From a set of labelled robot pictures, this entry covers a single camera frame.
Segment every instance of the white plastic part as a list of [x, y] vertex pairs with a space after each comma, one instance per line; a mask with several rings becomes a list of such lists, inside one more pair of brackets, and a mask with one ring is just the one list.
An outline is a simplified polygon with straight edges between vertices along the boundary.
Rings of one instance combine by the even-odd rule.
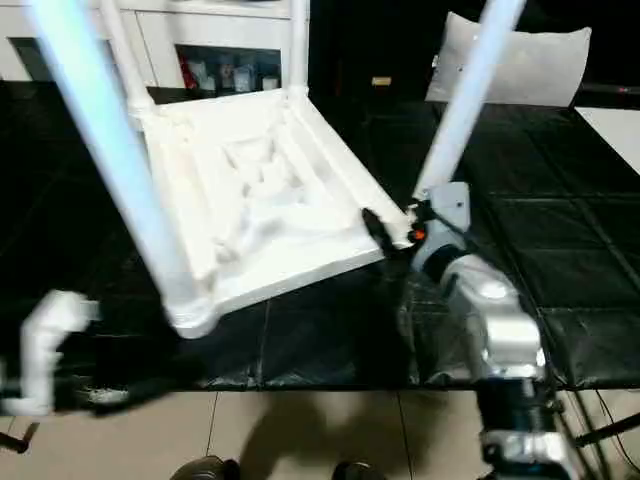
[[364, 207], [408, 246], [407, 217], [306, 95], [288, 93], [158, 105], [142, 119], [154, 180], [220, 313], [380, 260]]
[[100, 0], [100, 11], [107, 30], [111, 32], [111, 49], [118, 65], [120, 78], [127, 92], [129, 114], [134, 119], [136, 127], [139, 127], [136, 119], [141, 112], [153, 108], [155, 103], [149, 92], [147, 92], [137, 61], [129, 46], [129, 39], [117, 0]]
[[215, 325], [218, 315], [206, 290], [193, 278], [86, 12], [78, 0], [39, 0], [29, 10], [47, 64], [171, 322], [185, 337], [201, 335]]
[[509, 33], [526, 0], [490, 0], [485, 7], [477, 43], [455, 86], [413, 193], [424, 200], [431, 187], [453, 178], [494, 77]]
[[20, 332], [22, 397], [4, 399], [12, 415], [47, 415], [54, 408], [54, 372], [62, 355], [56, 350], [72, 332], [81, 332], [97, 315], [96, 303], [77, 293], [52, 291]]
[[309, 0], [291, 0], [291, 39], [289, 90], [292, 95], [307, 94], [309, 64]]

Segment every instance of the black floor tile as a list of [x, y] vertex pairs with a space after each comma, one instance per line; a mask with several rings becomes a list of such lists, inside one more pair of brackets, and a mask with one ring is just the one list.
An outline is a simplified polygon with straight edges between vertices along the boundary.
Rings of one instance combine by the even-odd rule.
[[637, 309], [550, 310], [544, 319], [555, 338], [553, 356], [565, 362], [577, 388], [637, 386], [640, 325]]
[[0, 295], [81, 289], [100, 246], [121, 220], [103, 188], [57, 181], [0, 257]]
[[640, 293], [607, 250], [518, 250], [542, 307], [635, 307]]
[[507, 240], [522, 248], [601, 248], [602, 241], [571, 200], [501, 199], [491, 202]]

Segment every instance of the white panel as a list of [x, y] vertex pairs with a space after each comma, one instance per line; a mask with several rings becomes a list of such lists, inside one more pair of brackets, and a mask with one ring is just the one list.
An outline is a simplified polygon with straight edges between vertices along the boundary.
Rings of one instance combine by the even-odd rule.
[[144, 80], [144, 84], [148, 87], [157, 86], [158, 83], [153, 73], [153, 68], [151, 67], [151, 59], [149, 55], [147, 55], [147, 47], [145, 46], [144, 37], [138, 25], [135, 12], [123, 11], [122, 22], [129, 37], [129, 45], [138, 62], [138, 68], [140, 69], [140, 75], [142, 76], [142, 80]]
[[280, 50], [286, 84], [286, 19], [155, 12], [137, 15], [160, 87], [184, 88], [175, 44]]
[[640, 174], [640, 112], [584, 107], [576, 110]]

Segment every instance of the tiled floor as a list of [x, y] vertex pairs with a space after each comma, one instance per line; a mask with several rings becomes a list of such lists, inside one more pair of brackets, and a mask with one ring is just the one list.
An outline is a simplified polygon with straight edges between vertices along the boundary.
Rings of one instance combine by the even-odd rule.
[[[640, 410], [640, 395], [604, 392], [615, 416]], [[597, 397], [588, 408], [604, 423]], [[235, 458], [248, 479], [328, 479], [340, 460], [375, 464], [390, 479], [469, 480], [486, 472], [473, 394], [185, 393], [126, 415], [49, 419], [25, 455], [0, 451], [3, 480], [161, 480], [206, 452]], [[565, 403], [571, 413], [571, 402]], [[570, 415], [577, 431], [580, 422]], [[22, 434], [29, 419], [0, 419]], [[640, 462], [640, 430], [623, 436]], [[604, 442], [615, 479], [638, 478]]]

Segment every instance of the black mat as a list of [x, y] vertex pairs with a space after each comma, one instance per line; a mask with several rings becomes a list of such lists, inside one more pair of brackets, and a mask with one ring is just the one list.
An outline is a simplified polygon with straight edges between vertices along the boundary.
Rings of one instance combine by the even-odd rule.
[[[442, 106], [315, 102], [405, 205]], [[43, 294], [73, 289], [101, 300], [107, 320], [65, 347], [61, 377], [97, 358], [100, 375], [124, 381], [196, 353], [200, 388], [469, 387], [460, 325], [430, 285], [399, 284], [384, 263], [180, 342], [55, 89], [5, 83], [0, 107], [0, 352], [15, 353], [18, 327]], [[540, 320], [559, 384], [640, 387], [640, 177], [577, 113], [506, 106], [485, 109], [457, 175], [472, 185], [483, 253]]]

